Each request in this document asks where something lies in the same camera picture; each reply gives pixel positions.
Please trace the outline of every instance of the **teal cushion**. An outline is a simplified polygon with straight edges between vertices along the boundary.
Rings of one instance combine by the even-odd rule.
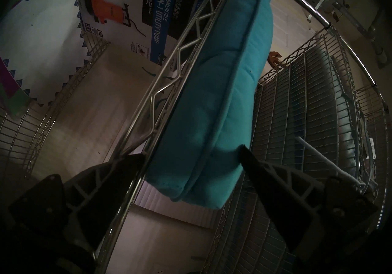
[[[173,201],[221,208],[234,189],[272,43],[269,2],[227,0],[199,54],[145,176]]]

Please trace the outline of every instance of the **metal pipe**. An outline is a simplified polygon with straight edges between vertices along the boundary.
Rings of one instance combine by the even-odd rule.
[[[325,29],[329,29],[332,27],[332,24],[328,22],[317,10],[315,10],[308,2],[305,0],[294,0],[297,4],[299,4],[302,8],[304,8],[307,12],[309,12]],[[385,103],[383,97],[381,96],[380,92],[378,91],[377,85],[373,80],[372,76],[369,74],[368,70],[362,63],[362,61],[358,58],[355,52],[351,49],[351,47],[347,44],[347,42],[340,36],[342,44],[344,45],[345,49],[348,51],[350,56],[354,59],[354,61],[359,65],[360,69],[365,74],[366,78],[369,80],[371,86],[373,87],[374,91],[380,96],[381,101],[383,103],[383,108],[386,112],[388,112],[388,105]]]
[[[338,2],[332,3],[332,6],[335,7],[338,11],[340,11],[349,22],[354,25],[357,30],[362,34],[365,38],[369,38],[368,31],[360,24],[360,22],[344,7],[342,4]]]

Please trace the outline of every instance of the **wire shelf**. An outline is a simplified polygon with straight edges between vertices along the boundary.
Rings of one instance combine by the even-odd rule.
[[[371,83],[355,90],[342,44],[333,27],[323,29],[260,78],[251,150],[259,160],[301,169],[323,182],[331,172],[302,145],[296,146],[294,137],[301,136],[344,171],[361,179],[366,165],[361,109],[377,155],[375,181],[379,192],[374,203],[380,210],[371,231],[383,218],[390,169],[390,118]],[[215,235],[219,241],[211,246],[202,273],[292,273],[295,255],[288,251],[245,174],[233,197],[237,195],[225,205],[229,212],[223,213],[224,226]]]
[[[379,215],[373,224],[379,227],[383,217],[386,193],[388,189],[388,172],[390,170],[389,143],[391,142],[391,119],[384,111],[380,96],[369,84],[357,90],[358,100],[365,115],[369,136],[374,142],[376,158],[375,181],[378,184],[378,195],[374,204],[379,208]]]
[[[337,33],[323,29],[266,73],[256,93],[254,155],[325,181],[329,169],[295,140],[300,136],[361,180],[361,120],[348,66]]]
[[[10,165],[21,168],[25,172],[25,177],[31,175],[42,145],[58,114],[109,45],[107,41],[95,35],[86,32],[82,34],[92,59],[75,73],[46,111],[32,102],[21,117],[11,117],[0,105],[0,187],[3,186],[7,175],[13,173]]]

